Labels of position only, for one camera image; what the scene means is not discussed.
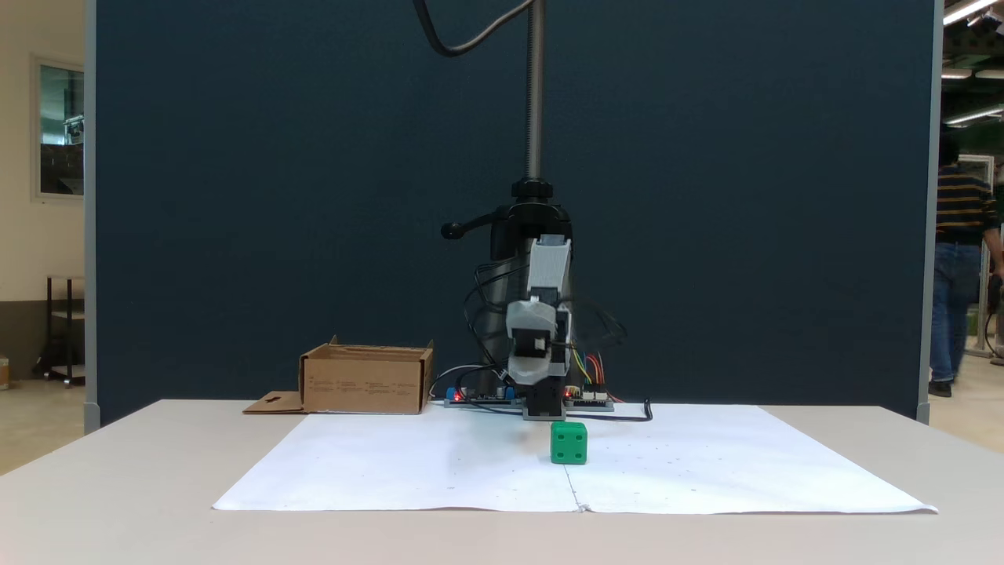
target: black shoe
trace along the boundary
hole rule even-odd
[[[952,383],[950,381],[931,381],[928,383],[928,394],[934,394],[942,398],[952,398]]]

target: ceiling light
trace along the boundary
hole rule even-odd
[[[963,78],[969,78],[973,75],[973,70],[970,68],[943,68],[942,78],[949,78],[953,80],[961,80]]]
[[[997,105],[992,105],[990,107],[984,107],[983,109],[978,109],[970,113],[963,113],[961,115],[956,115],[945,120],[947,125],[955,125],[956,123],[962,123],[963,121],[969,121],[970,119],[976,119],[977,117],[986,117],[997,113],[998,111],[1004,109],[1004,103],[999,103]]]
[[[970,14],[979,12],[983,8],[992,6],[997,3],[997,0],[973,0],[972,2],[966,2],[959,7],[953,7],[951,11],[945,14],[945,25],[951,25]]]

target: white paper sheet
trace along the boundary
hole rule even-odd
[[[549,446],[546,425],[482,410],[311,414],[213,508],[575,511]]]
[[[586,421],[588,463],[567,467],[580,505],[643,514],[935,510],[756,406],[652,408],[645,425]]]
[[[617,410],[641,413],[639,405]],[[313,414],[214,508],[934,510],[760,408],[664,404],[653,411],[646,423],[575,420],[588,430],[584,466],[550,463],[548,422],[440,406],[421,416]]]

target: dark blue partition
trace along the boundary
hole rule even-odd
[[[512,1],[432,4],[457,42]],[[549,3],[543,169],[577,292],[630,330],[607,380],[914,416],[934,3],[718,4]],[[460,303],[487,234],[439,225],[522,173],[525,16],[458,59],[406,0],[96,21],[102,422],[295,387],[335,333],[476,358]]]

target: concrete floor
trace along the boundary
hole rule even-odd
[[[0,475],[83,436],[83,387],[15,385],[0,391]],[[931,426],[1004,454],[1004,367],[967,356],[955,396],[931,397]]]
[[[0,475],[82,437],[83,393],[41,380],[0,390]]]

